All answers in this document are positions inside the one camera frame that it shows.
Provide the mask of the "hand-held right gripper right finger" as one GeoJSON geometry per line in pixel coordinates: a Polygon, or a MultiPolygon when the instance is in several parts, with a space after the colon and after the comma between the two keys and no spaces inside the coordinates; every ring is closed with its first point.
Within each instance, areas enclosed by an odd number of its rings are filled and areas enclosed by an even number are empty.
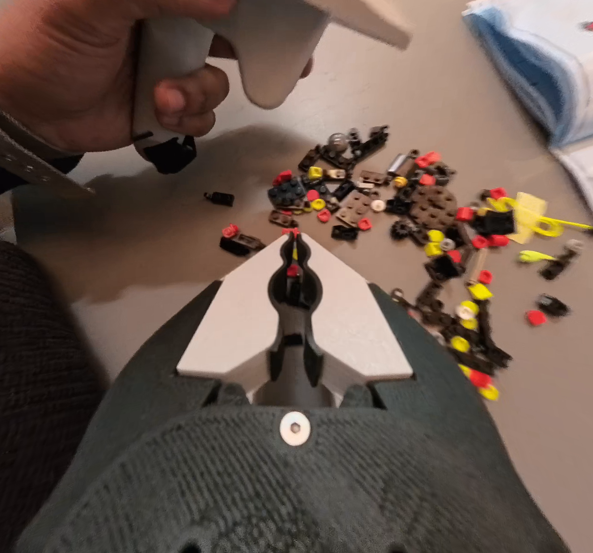
{"type": "Polygon", "coordinates": [[[322,354],[320,383],[343,396],[352,385],[410,379],[413,369],[367,280],[308,234],[298,240],[320,283],[311,311],[322,354]]]}

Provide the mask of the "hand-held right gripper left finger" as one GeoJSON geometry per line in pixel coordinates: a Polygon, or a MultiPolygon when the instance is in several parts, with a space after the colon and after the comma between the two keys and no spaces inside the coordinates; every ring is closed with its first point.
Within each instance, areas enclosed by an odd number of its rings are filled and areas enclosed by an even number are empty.
{"type": "Polygon", "coordinates": [[[237,383],[248,394],[270,381],[267,354],[276,341],[279,314],[269,295],[272,276],[293,247],[283,235],[221,280],[211,304],[177,364],[177,373],[237,383]]]}

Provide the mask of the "small red lego piece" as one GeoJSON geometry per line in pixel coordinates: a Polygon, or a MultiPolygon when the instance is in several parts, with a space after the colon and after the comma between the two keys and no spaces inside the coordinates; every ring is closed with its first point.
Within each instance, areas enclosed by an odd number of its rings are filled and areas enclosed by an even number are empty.
{"type": "MultiPolygon", "coordinates": [[[[295,238],[298,238],[300,231],[298,228],[282,228],[283,235],[288,235],[290,233],[293,234],[293,236],[295,238]]],[[[294,278],[297,278],[300,274],[301,274],[301,268],[298,263],[298,248],[296,245],[296,241],[294,241],[293,246],[292,246],[291,261],[290,261],[290,264],[288,265],[286,275],[288,278],[294,279],[294,278]]]]}

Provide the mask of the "pile of lego pieces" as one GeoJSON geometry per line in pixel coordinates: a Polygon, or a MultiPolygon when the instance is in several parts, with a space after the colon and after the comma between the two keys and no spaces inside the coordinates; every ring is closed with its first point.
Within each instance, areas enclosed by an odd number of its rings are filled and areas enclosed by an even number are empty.
{"type": "Polygon", "coordinates": [[[401,289],[391,298],[449,349],[484,399],[497,401],[495,373],[512,357],[492,338],[489,252],[512,242],[525,245],[534,236],[559,238],[568,230],[592,236],[592,225],[546,217],[545,202],[523,193],[513,198],[500,186],[460,205],[449,189],[456,170],[436,151],[413,149],[398,154],[385,171],[357,172],[388,139],[388,126],[371,128],[365,139],[352,128],[316,145],[296,171],[273,179],[266,192],[269,221],[296,231],[295,216],[314,213],[321,223],[336,221],[333,239],[353,243],[372,229],[372,214],[394,216],[389,237],[422,250],[428,282],[412,303],[401,289]]]}

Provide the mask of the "black and red lego piece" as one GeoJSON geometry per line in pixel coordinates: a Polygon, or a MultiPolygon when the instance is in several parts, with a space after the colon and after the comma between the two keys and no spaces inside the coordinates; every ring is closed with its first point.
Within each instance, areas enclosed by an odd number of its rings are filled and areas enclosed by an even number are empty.
{"type": "Polygon", "coordinates": [[[221,231],[219,247],[238,257],[248,257],[266,248],[266,244],[256,237],[245,234],[236,224],[230,223],[221,231]]]}

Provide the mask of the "lego instruction booklet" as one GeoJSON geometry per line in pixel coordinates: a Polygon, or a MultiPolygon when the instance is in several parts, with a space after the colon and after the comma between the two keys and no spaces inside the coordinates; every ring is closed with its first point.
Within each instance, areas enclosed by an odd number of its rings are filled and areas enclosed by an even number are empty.
{"type": "Polygon", "coordinates": [[[592,0],[474,0],[463,20],[592,209],[592,0]]]}

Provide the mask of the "person's left hand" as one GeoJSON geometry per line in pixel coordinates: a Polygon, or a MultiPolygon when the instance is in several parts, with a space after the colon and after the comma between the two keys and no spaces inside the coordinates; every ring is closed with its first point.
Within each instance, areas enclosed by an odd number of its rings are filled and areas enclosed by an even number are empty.
{"type": "Polygon", "coordinates": [[[1,14],[1,110],[50,146],[132,143],[139,21],[208,21],[238,0],[14,0],[1,14]]]}

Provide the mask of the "person's dark knit sweater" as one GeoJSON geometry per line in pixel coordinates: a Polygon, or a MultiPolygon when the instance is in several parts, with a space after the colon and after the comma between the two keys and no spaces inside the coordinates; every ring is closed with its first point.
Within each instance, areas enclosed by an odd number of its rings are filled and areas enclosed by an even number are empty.
{"type": "Polygon", "coordinates": [[[55,284],[1,241],[1,552],[63,477],[103,394],[55,284]]]}

